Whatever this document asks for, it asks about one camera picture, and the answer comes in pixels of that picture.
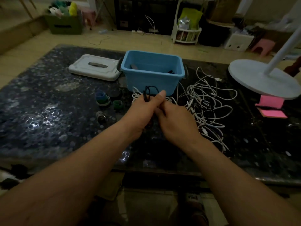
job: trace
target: green storage box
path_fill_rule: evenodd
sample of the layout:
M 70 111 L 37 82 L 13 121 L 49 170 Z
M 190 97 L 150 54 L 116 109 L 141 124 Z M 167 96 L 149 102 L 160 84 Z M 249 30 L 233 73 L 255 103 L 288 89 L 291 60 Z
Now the green storage box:
M 78 35 L 82 33 L 82 21 L 78 16 L 62 16 L 58 18 L 54 15 L 45 15 L 45 20 L 52 34 Z

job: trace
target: person's right arm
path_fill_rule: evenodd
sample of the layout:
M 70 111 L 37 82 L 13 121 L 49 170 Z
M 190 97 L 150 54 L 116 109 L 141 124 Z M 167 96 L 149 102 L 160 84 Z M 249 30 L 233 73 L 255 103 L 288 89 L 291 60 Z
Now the person's right arm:
M 201 136 L 184 107 L 163 102 L 155 110 L 161 129 L 200 168 L 230 225 L 300 225 L 301 213 L 252 178 Z

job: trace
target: person's right hand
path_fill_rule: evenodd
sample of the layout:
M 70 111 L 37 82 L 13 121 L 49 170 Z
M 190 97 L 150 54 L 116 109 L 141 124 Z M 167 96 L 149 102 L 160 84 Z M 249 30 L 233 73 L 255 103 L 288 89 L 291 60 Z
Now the person's right hand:
M 208 142 L 199 133 L 194 116 L 185 107 L 164 101 L 155 113 L 166 139 L 183 151 L 195 144 Z

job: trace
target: plastic stool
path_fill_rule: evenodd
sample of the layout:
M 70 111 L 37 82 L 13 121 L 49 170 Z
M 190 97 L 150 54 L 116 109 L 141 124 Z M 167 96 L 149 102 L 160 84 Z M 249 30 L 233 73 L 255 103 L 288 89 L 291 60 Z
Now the plastic stool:
M 251 52 L 254 52 L 257 48 L 262 48 L 262 52 L 260 56 L 267 56 L 273 47 L 275 46 L 275 42 L 269 39 L 261 39 L 257 44 L 252 48 Z
M 82 6 L 79 6 L 79 9 L 82 11 L 82 18 L 85 22 L 85 20 L 87 20 L 87 24 L 88 26 L 90 26 L 90 30 L 92 30 L 92 26 L 95 25 L 95 16 L 96 16 L 96 13 L 95 11 L 93 10 L 90 10 L 89 8 L 87 7 L 82 7 Z

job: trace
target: person's left hand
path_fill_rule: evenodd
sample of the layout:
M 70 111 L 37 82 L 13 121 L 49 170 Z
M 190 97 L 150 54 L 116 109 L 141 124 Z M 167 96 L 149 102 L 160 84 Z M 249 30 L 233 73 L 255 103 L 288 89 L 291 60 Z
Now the person's left hand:
M 131 138 L 138 139 L 145 126 L 151 120 L 155 108 L 165 99 L 166 91 L 162 90 L 155 97 L 151 97 L 149 102 L 145 102 L 143 95 L 140 95 L 132 104 L 127 113 L 120 120 L 130 129 Z

